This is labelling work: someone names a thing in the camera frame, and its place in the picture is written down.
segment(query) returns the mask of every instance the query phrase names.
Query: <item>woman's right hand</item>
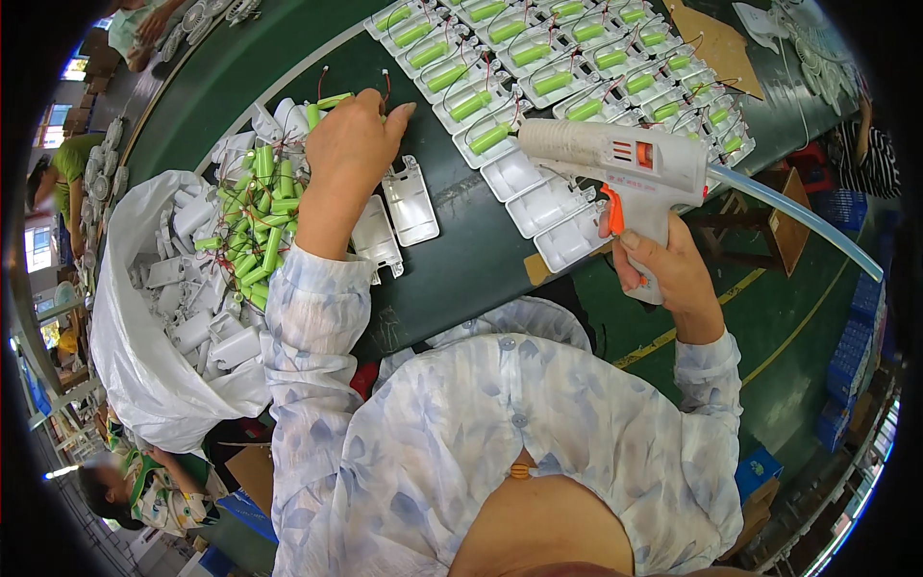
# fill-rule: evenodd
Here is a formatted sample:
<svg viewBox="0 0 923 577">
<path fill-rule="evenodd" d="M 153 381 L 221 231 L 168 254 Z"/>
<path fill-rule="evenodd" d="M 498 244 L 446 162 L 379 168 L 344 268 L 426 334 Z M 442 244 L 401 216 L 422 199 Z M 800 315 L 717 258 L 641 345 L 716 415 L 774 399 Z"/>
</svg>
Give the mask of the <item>woman's right hand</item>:
<svg viewBox="0 0 923 577">
<path fill-rule="evenodd" d="M 673 313 L 677 324 L 677 338 L 687 344 L 713 343 L 724 334 L 725 320 L 712 277 L 688 226 L 673 211 L 667 218 L 666 246 L 630 229 L 612 241 L 612 261 L 622 290 L 638 288 L 641 283 L 641 274 L 629 263 L 631 257 L 657 277 L 664 308 Z"/>
</svg>

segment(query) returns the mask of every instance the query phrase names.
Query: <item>cardboard box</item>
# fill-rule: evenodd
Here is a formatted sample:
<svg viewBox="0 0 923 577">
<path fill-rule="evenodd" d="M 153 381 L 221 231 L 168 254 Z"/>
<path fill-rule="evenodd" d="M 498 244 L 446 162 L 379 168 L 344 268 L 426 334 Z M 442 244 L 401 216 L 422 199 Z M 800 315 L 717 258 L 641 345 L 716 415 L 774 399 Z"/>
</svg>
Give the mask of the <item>cardboard box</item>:
<svg viewBox="0 0 923 577">
<path fill-rule="evenodd" d="M 240 487 L 263 513 L 272 516 L 272 454 L 269 447 L 244 447 L 225 463 Z"/>
<path fill-rule="evenodd" d="M 753 537 L 762 531 L 772 515 L 769 513 L 769 506 L 773 504 L 776 493 L 779 492 L 779 479 L 771 476 L 763 483 L 760 488 L 756 489 L 741 508 L 744 515 L 744 528 L 737 536 L 737 541 L 729 548 L 724 555 L 719 557 L 720 560 L 730 558 L 737 553 L 747 543 L 753 540 Z"/>
</svg>

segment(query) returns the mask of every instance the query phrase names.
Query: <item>hand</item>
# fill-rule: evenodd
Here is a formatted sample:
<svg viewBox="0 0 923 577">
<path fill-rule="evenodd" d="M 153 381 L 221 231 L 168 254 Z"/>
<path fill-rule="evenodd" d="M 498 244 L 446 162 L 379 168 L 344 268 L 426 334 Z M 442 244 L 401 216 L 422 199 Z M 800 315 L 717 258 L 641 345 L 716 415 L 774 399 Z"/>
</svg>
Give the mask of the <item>hand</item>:
<svg viewBox="0 0 923 577">
<path fill-rule="evenodd" d="M 340 101 L 308 135 L 311 182 L 299 205 L 295 234 L 303 250 L 345 259 L 353 228 L 397 156 L 416 102 L 398 106 L 382 124 L 384 107 L 377 90 L 365 89 Z"/>
<path fill-rule="evenodd" d="M 612 261 L 622 290 L 638 288 L 641 283 L 641 274 L 629 263 L 628 257 L 632 257 L 657 277 L 664 308 L 673 313 L 677 323 L 677 338 L 688 344 L 713 343 L 724 334 L 725 321 L 712 277 L 683 220 L 672 211 L 667 218 L 666 247 L 631 230 L 612 241 Z"/>
<path fill-rule="evenodd" d="M 145 46 L 153 45 L 163 34 L 167 21 L 172 14 L 173 10 L 168 5 L 157 8 L 147 18 L 144 18 L 144 21 L 138 26 L 135 36 Z"/>
</svg>

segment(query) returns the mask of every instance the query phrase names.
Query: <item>table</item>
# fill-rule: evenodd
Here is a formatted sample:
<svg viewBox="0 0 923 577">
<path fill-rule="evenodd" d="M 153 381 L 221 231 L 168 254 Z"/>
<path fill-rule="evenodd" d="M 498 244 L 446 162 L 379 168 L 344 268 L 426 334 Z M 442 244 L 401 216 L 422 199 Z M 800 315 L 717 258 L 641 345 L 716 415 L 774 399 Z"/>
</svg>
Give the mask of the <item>table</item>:
<svg viewBox="0 0 923 577">
<path fill-rule="evenodd" d="M 140 129 L 127 160 L 130 185 L 168 169 L 195 170 L 211 146 L 246 107 L 268 92 L 273 110 L 284 97 L 297 102 L 317 99 L 320 69 L 325 96 L 372 86 L 384 91 L 381 68 L 391 71 L 389 102 L 425 104 L 413 83 L 393 64 L 378 42 L 361 32 L 293 78 L 288 70 L 342 30 L 389 2 L 264 3 L 259 21 L 229 29 L 221 26 L 189 57 Z M 654 9 L 666 13 L 660 0 Z M 714 6 L 689 0 L 698 9 L 734 26 L 746 37 L 730 2 Z M 764 0 L 755 5 L 768 8 Z M 749 134 L 757 148 L 737 170 L 754 174 L 810 138 L 841 122 L 820 97 L 810 94 L 790 42 L 782 57 L 753 41 L 747 53 L 766 101 L 743 98 Z M 809 134 L 802 126 L 798 103 Z M 856 105 L 841 95 L 845 114 Z M 467 167 L 428 105 L 418 107 L 400 154 L 420 162 L 441 234 L 402 249 L 405 273 L 400 279 L 382 271 L 382 285 L 372 288 L 372 314 L 366 333 L 354 348 L 360 361 L 374 360 L 422 341 L 461 321 L 531 291 L 548 280 L 531 240 L 523 239 L 477 171 Z M 213 172 L 210 167 L 206 174 Z"/>
</svg>

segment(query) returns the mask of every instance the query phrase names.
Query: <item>window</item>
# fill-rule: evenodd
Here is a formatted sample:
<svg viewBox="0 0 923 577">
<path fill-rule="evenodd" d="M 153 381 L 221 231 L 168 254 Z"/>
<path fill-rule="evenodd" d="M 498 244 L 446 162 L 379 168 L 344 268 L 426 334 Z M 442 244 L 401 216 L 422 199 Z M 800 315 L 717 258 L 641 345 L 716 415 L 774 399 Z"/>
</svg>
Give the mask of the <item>window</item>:
<svg viewBox="0 0 923 577">
<path fill-rule="evenodd" d="M 26 272 L 34 272 L 52 266 L 51 226 L 26 230 Z"/>
<path fill-rule="evenodd" d="M 45 110 L 32 146 L 41 149 L 56 149 L 64 142 L 64 121 L 70 104 L 52 104 Z"/>
</svg>

